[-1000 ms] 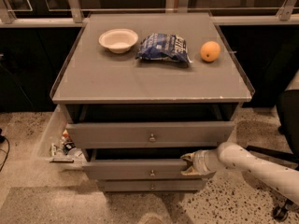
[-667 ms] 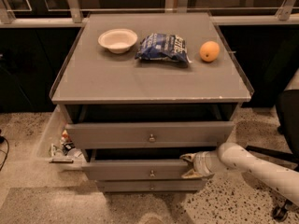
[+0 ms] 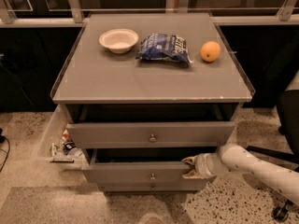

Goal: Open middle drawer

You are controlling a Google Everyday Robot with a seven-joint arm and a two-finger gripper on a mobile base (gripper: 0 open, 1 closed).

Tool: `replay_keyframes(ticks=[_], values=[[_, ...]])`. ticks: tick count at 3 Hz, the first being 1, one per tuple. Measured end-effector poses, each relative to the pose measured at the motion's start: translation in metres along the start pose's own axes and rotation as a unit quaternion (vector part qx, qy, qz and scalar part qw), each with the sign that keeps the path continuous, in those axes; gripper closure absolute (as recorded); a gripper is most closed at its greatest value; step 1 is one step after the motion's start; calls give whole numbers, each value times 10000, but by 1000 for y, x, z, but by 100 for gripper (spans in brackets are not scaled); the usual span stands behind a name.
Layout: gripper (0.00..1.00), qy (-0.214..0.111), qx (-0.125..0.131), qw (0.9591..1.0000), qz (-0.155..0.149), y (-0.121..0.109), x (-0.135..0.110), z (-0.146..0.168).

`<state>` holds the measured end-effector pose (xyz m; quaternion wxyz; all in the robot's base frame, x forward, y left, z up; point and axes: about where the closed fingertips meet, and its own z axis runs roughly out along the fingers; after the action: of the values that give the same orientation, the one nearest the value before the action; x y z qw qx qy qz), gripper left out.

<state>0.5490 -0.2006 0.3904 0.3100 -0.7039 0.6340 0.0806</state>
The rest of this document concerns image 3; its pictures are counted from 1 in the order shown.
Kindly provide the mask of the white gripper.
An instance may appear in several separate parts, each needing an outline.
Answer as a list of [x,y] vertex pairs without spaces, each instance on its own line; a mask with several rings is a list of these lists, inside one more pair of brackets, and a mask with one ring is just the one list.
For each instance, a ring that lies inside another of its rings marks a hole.
[[197,157],[186,157],[181,161],[188,165],[195,165],[196,172],[191,170],[187,174],[183,174],[184,179],[197,179],[198,175],[202,179],[209,179],[223,171],[221,160],[216,152],[199,154]]

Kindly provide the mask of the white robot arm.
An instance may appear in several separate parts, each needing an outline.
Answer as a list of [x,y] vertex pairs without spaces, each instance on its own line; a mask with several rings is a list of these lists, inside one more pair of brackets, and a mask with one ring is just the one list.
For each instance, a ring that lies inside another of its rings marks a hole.
[[299,205],[299,174],[293,170],[263,161],[243,147],[226,144],[214,153],[186,157],[182,162],[192,169],[182,177],[209,179],[230,172],[251,174],[291,202]]

